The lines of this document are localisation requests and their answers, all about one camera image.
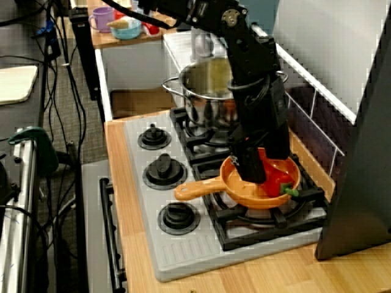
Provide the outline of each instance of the backsplash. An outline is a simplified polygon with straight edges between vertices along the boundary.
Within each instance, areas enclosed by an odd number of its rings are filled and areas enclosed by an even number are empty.
[[[281,66],[289,74],[285,83],[290,99],[289,127],[327,174],[337,180],[353,124],[324,97],[321,87],[307,81],[305,69],[299,74],[283,59]]]

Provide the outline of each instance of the black panel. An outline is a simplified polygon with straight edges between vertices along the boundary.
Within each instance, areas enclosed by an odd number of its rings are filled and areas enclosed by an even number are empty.
[[[316,249],[328,259],[391,241],[391,29],[387,15],[347,157]]]

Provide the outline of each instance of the oven door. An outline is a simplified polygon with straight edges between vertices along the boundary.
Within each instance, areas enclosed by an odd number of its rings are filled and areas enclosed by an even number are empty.
[[[122,248],[107,160],[82,166],[87,270],[91,292],[126,292]]]

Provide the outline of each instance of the pot rim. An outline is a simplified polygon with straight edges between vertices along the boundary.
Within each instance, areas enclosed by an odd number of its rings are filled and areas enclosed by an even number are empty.
[[[225,60],[228,60],[227,57],[209,57],[209,58],[204,58],[204,59],[201,59],[199,61],[195,61],[189,65],[187,65],[186,67],[184,67],[181,71],[181,73],[179,74],[178,76],[178,81],[180,83],[180,85],[182,86],[183,90],[185,90],[185,92],[188,94],[188,95],[192,95],[192,96],[195,96],[197,98],[202,98],[202,99],[208,99],[208,100],[211,100],[211,101],[229,101],[229,100],[233,100],[233,98],[211,98],[210,96],[204,96],[204,95],[200,95],[198,93],[194,93],[192,92],[191,90],[189,90],[187,88],[187,86],[182,82],[182,80],[184,80],[184,77],[183,75],[185,74],[185,72],[187,70],[189,70],[190,68],[194,67],[195,65],[197,64],[201,64],[201,63],[207,63],[209,62],[210,60],[214,60],[214,59],[225,59]]]

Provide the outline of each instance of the blue bowl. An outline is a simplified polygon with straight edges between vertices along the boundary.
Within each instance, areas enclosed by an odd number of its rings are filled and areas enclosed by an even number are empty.
[[[131,40],[141,34],[141,21],[137,20],[137,25],[128,29],[113,29],[110,27],[114,38],[119,40]]]

